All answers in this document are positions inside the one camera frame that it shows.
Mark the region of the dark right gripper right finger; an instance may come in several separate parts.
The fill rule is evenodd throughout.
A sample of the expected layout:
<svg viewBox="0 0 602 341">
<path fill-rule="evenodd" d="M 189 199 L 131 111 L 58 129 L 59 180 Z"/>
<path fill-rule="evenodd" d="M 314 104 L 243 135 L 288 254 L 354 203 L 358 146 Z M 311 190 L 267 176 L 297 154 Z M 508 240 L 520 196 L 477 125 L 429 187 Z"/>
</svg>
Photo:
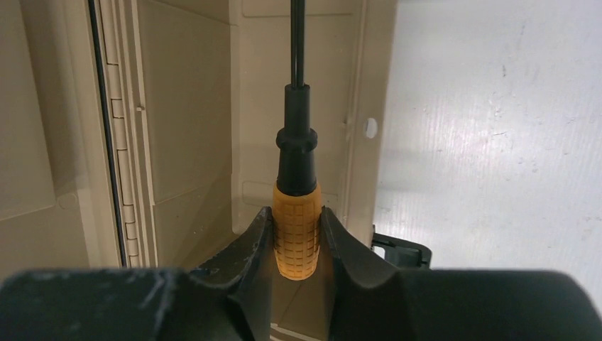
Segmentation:
<svg viewBox="0 0 602 341">
<path fill-rule="evenodd" d="M 600 340 L 589 296 L 555 271 L 398 268 L 320 217 L 329 340 Z"/>
</svg>

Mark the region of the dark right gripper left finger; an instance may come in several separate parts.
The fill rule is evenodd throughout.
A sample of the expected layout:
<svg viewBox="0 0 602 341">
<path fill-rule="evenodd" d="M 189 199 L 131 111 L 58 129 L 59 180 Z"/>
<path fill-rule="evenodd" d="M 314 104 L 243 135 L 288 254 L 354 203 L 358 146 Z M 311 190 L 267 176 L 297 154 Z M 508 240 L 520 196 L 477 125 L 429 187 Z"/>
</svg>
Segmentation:
<svg viewBox="0 0 602 341">
<path fill-rule="evenodd" d="M 2 340 L 267 340 L 273 219 L 193 270 L 35 269 L 1 284 Z"/>
</svg>

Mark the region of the orange handled screwdriver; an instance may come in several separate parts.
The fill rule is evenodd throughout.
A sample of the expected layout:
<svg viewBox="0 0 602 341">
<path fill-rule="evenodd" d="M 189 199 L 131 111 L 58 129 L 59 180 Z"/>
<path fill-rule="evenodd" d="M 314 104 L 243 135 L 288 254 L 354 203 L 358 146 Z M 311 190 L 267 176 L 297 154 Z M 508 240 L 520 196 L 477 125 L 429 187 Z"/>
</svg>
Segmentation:
<svg viewBox="0 0 602 341">
<path fill-rule="evenodd" d="M 281 276 L 309 278 L 319 257 L 322 196 L 314 165 L 317 133 L 310 123 L 310 86 L 305 83 L 305 1 L 290 3 L 290 83 L 285 86 L 284 124 L 273 189 L 275 260 Z"/>
</svg>

